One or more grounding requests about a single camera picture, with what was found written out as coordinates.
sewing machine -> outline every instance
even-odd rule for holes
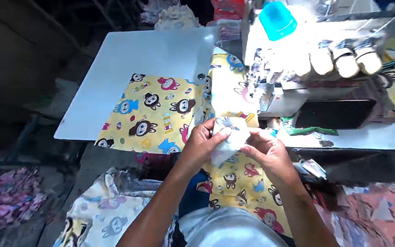
[[[260,3],[253,1],[251,5],[242,20],[244,64],[251,69],[258,63],[265,63],[265,67],[270,68],[267,74],[249,73],[248,77],[251,90],[264,93],[260,98],[260,117],[289,117],[306,101],[338,100],[379,73],[381,64],[370,72],[361,68],[354,76],[344,78],[333,55],[342,53],[337,49],[341,46],[349,48],[359,59],[362,56],[358,51],[370,47],[381,57],[387,38],[384,28],[395,19],[395,8],[382,10],[371,0],[290,1],[288,8],[299,23],[298,27],[290,36],[271,42],[259,19]],[[314,62],[318,63],[318,59],[314,61],[313,56],[321,45],[333,51],[332,71],[324,75],[316,71]],[[300,63],[308,64],[304,66],[308,68],[302,68]]]

blue cartoon character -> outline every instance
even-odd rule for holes
[[[138,110],[138,100],[123,100],[120,104],[115,105],[113,112],[120,114],[131,113],[132,110]]]
[[[181,149],[174,142],[168,142],[168,138],[164,139],[158,148],[166,154],[181,152]]]
[[[239,72],[242,72],[244,69],[243,63],[234,55],[229,54],[227,56],[227,62],[230,64],[230,70],[233,71],[237,68]]]
[[[262,180],[260,180],[259,181],[259,183],[257,184],[257,185],[252,185],[252,186],[254,186],[254,191],[255,192],[259,192],[259,191],[263,191],[263,190],[265,190],[265,186],[264,186],[264,182],[263,182],[263,179]]]
[[[123,227],[124,225],[126,225],[126,223],[127,223],[127,217],[113,218],[111,222],[109,222],[109,224],[101,230],[101,232],[104,233],[103,238],[118,235],[123,230]]]
[[[198,84],[196,84],[196,83],[194,83],[194,82],[192,82],[192,81],[190,81],[190,80],[185,79],[185,81],[186,81],[187,83],[190,83],[190,84],[194,84],[194,85],[196,85],[196,86],[199,86]]]

pink cartoon character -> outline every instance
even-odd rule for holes
[[[257,214],[262,219],[263,223],[265,223],[268,227],[272,228],[277,233],[284,233],[283,227],[280,223],[278,223],[277,215],[274,211],[270,209],[256,207],[254,214]]]
[[[117,209],[120,204],[126,202],[125,196],[118,196],[110,199],[100,200],[98,208],[99,209]]]
[[[187,135],[188,135],[188,125],[184,123],[184,128],[179,128],[179,133],[181,133],[182,141],[184,144],[187,143]]]
[[[175,79],[169,77],[164,79],[163,77],[158,79],[158,82],[161,84],[162,90],[176,90],[180,86],[179,83],[175,82]]]
[[[255,170],[255,165],[251,163],[246,163],[245,164],[245,175],[248,177],[254,177],[255,175],[258,175],[259,172]]]
[[[213,182],[205,181],[204,183],[200,184],[196,188],[196,190],[212,194],[213,193]]]

finger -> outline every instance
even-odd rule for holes
[[[266,130],[263,130],[263,129],[260,129],[260,128],[252,128],[252,127],[250,127],[249,128],[249,133],[251,134],[251,137],[249,138],[250,141],[252,141],[252,140],[255,140],[255,141],[260,140],[260,141],[268,142],[268,141],[276,140],[276,138],[273,137],[270,132],[268,132]]]
[[[207,121],[202,123],[202,126],[207,128],[207,130],[212,130],[214,127],[214,121],[216,120],[215,117],[208,119]]]
[[[202,133],[204,134],[206,140],[208,140],[210,138],[210,131],[206,127],[201,126],[200,127],[200,131],[202,131]]]
[[[208,140],[208,145],[211,149],[216,148],[216,146],[225,141],[228,136],[231,134],[232,129],[230,127],[225,127],[221,131],[216,134],[213,133],[213,137]]]
[[[266,155],[251,145],[245,144],[245,146],[243,146],[240,150],[242,153],[261,164],[265,162]]]

